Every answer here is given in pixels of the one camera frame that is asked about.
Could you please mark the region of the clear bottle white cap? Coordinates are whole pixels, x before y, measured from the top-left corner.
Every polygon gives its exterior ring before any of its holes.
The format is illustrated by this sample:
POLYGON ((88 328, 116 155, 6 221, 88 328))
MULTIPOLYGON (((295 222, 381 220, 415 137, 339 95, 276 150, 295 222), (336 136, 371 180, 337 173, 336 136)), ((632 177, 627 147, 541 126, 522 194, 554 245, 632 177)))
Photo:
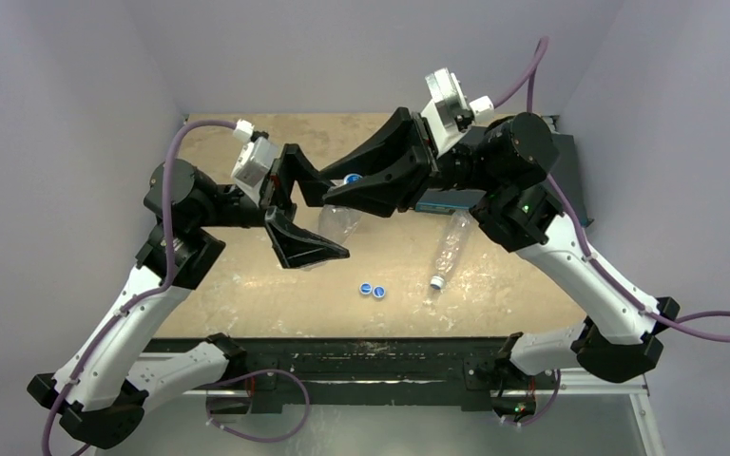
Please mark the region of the clear bottle white cap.
MULTIPOLYGON (((333 180, 333 186, 339 187, 354 183, 362 178, 357 173, 347 174, 342 180, 333 180)), ((344 246, 347 239, 355 232, 362 218, 356 209, 344 206, 325 204, 320 208, 315 220, 305 228, 313 235, 325 238, 330 243, 344 246)), ((298 267, 300 270, 311 270, 328 261, 326 256, 310 256, 312 262, 298 267)))

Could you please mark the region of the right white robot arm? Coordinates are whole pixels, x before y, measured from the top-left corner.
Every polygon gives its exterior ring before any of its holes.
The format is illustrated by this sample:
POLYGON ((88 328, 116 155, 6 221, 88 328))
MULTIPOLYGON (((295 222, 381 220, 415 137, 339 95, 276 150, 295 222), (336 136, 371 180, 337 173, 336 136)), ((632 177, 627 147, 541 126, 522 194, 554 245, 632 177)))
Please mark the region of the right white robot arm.
POLYGON ((550 174, 562 142, 542 117, 522 112, 491 123, 477 144, 456 140, 445 147, 430 119, 399 108, 322 171, 329 179, 359 175, 352 189, 333 191, 327 203, 383 218, 411 208, 429 190, 480 191, 470 209, 479 229, 584 310, 579 325, 512 338, 495 362, 498 379, 510 387, 559 368, 579 367, 612 383, 651 371, 663 354, 659 334, 680 309, 671 297, 638 289, 586 240, 550 174))

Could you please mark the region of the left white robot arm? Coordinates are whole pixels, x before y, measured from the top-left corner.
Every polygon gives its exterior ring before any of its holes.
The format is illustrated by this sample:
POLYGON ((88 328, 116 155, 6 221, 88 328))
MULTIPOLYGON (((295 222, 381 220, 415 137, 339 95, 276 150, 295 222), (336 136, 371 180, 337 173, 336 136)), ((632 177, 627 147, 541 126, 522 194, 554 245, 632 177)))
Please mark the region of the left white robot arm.
POLYGON ((333 187, 294 144, 248 143, 230 184, 169 155, 153 172, 144 198, 156 225, 118 298, 62 368, 29 382, 29 394, 49 412, 48 423, 85 447, 110 449, 147 413, 188 390, 247 382, 253 376, 247 351, 223 333, 156 368, 136 370, 135 363, 218 261, 225 245, 211 228, 263 228, 286 269, 347 257, 345 248, 294 222, 294 188, 318 207, 333 187))

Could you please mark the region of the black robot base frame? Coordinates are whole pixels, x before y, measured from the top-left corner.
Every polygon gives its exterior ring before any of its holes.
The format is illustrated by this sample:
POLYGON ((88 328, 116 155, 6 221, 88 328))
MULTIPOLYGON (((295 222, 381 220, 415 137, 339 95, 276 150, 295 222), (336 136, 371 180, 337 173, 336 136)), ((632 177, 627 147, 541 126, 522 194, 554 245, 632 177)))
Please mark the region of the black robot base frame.
POLYGON ((239 337, 246 352, 226 378, 198 384, 214 396, 252 397, 254 413, 286 405, 522 408, 551 391, 552 374, 523 374, 509 361, 511 339, 489 337, 239 337))

